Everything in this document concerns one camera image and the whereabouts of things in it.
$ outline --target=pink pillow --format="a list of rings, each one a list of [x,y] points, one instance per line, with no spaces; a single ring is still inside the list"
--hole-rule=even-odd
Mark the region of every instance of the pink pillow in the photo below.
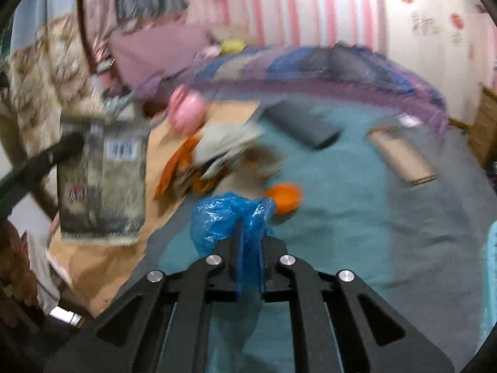
[[[171,23],[133,34],[113,32],[109,45],[121,80],[135,90],[154,74],[168,77],[186,69],[210,43],[205,27]]]

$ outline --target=metal bolt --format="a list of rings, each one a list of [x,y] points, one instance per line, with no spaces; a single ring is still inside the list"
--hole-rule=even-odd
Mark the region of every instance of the metal bolt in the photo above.
[[[219,265],[223,261],[219,255],[209,255],[205,260],[209,265]]]
[[[344,282],[351,282],[354,280],[355,275],[351,270],[343,270],[339,273],[339,278]]]
[[[290,266],[290,265],[293,265],[295,263],[296,259],[294,256],[292,255],[283,255],[281,258],[280,258],[280,262],[283,264],[283,265],[287,265],[287,266]]]
[[[164,278],[164,274],[160,270],[148,272],[147,279],[152,283],[160,282]]]

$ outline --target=orange round object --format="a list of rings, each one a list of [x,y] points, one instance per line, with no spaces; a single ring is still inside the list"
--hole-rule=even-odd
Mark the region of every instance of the orange round object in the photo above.
[[[269,188],[264,196],[276,202],[275,215],[288,214],[297,210],[304,196],[302,188],[293,183],[280,183]]]

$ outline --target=wooden dresser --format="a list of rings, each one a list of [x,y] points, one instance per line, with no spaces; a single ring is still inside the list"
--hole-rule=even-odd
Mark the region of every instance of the wooden dresser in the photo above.
[[[475,123],[469,130],[468,146],[482,167],[497,155],[497,94],[482,87]]]

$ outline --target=crumpled blue plastic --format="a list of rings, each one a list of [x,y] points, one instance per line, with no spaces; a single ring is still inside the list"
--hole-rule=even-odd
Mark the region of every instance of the crumpled blue plastic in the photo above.
[[[239,260],[239,277],[244,286],[259,283],[260,242],[276,210],[275,202],[263,197],[248,200],[234,193],[225,193],[201,200],[193,209],[190,220],[190,238],[199,256],[213,254],[216,242],[230,238],[237,220],[243,220],[243,257]]]

